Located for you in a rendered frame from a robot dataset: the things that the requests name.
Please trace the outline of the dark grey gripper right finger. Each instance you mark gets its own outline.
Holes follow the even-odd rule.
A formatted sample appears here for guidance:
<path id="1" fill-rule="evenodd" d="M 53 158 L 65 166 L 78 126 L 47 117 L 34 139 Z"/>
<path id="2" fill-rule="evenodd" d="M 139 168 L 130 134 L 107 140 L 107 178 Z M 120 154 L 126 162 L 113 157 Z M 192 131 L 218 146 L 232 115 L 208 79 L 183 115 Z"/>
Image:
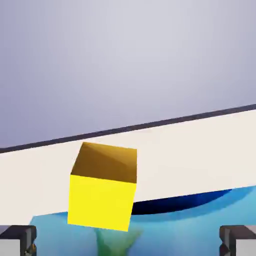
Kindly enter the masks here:
<path id="1" fill-rule="evenodd" d="M 222 225 L 219 256 L 256 256 L 256 225 Z"/>

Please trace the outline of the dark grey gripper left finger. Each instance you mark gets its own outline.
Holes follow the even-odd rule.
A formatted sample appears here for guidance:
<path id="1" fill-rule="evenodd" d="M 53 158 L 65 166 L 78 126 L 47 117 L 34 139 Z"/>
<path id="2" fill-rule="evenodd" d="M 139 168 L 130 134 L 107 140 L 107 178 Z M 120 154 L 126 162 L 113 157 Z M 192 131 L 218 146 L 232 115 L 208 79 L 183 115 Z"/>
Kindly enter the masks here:
<path id="1" fill-rule="evenodd" d="M 34 225 L 0 225 L 0 256 L 37 256 Z"/>

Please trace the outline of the small yellow cube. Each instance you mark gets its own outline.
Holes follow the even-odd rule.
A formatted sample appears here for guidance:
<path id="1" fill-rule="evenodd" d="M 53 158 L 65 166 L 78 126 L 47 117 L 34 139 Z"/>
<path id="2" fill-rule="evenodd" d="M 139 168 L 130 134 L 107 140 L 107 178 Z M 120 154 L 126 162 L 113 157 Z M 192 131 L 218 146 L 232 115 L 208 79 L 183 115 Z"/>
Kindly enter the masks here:
<path id="1" fill-rule="evenodd" d="M 137 150 L 83 142 L 70 174 L 70 225 L 128 231 L 137 187 Z"/>

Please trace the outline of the large blue box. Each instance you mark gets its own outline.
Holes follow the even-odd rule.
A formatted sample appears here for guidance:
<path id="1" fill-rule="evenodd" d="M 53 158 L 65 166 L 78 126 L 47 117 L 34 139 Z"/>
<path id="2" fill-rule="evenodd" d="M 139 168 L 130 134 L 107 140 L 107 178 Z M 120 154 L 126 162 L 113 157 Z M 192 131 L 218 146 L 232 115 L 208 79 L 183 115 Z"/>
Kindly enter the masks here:
<path id="1" fill-rule="evenodd" d="M 35 216 L 37 256 L 219 256 L 219 229 L 256 225 L 256 186 L 181 211 L 134 215 L 127 232 L 69 225 L 67 213 Z"/>

